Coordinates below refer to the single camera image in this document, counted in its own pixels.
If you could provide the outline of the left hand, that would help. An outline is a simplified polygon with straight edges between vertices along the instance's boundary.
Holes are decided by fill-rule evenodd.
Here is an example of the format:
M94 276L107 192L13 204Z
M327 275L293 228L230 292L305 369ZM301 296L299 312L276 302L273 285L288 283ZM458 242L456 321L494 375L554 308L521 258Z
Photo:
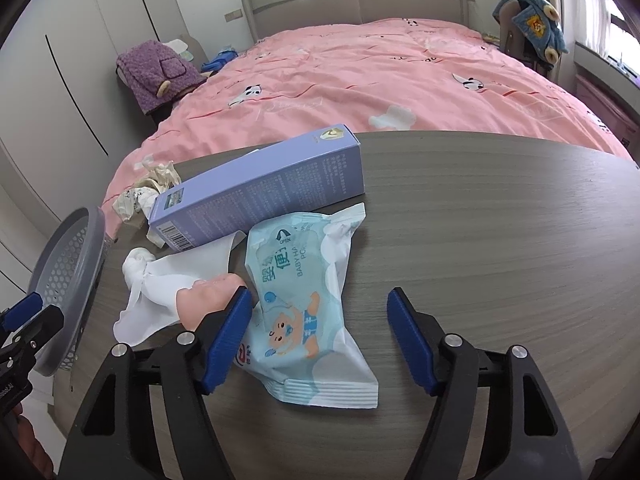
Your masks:
M13 413L16 417L16 438L24 453L45 479L54 479L53 463L49 454L35 436L30 421L23 415L23 407L17 404Z

